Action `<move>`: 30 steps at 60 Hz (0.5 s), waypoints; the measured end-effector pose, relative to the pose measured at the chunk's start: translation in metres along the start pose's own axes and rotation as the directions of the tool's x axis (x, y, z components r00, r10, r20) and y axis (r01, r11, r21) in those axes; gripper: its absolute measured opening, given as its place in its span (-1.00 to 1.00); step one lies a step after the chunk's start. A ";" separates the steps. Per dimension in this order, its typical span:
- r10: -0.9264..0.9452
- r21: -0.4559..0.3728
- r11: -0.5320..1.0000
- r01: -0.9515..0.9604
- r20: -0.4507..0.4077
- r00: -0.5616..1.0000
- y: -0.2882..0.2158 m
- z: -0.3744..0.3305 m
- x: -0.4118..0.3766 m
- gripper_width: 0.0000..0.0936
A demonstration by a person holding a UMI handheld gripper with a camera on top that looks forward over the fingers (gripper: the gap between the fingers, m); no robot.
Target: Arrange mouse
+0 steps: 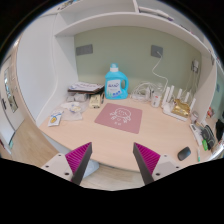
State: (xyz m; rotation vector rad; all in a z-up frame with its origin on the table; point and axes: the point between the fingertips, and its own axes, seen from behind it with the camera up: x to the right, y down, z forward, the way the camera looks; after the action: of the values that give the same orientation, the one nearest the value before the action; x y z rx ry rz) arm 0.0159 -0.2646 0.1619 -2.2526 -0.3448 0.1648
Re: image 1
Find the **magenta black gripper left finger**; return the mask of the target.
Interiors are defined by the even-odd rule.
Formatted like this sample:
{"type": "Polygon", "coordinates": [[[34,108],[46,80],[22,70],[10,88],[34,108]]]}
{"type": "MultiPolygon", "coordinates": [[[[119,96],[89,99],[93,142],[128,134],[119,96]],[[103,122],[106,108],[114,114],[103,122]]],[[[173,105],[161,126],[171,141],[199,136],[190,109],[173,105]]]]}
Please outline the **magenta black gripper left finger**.
{"type": "Polygon", "coordinates": [[[65,155],[66,160],[72,170],[71,181],[79,185],[83,179],[87,164],[92,154],[92,143],[86,143],[65,155]]]}

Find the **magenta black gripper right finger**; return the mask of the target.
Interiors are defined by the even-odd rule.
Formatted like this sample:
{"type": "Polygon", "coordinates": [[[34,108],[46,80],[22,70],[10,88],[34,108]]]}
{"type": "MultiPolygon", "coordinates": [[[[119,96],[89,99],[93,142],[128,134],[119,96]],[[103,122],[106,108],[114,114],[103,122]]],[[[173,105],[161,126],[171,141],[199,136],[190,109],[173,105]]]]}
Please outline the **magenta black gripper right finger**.
{"type": "Polygon", "coordinates": [[[133,145],[133,154],[144,184],[152,183],[154,181],[152,174],[160,159],[160,155],[139,143],[133,145]]]}

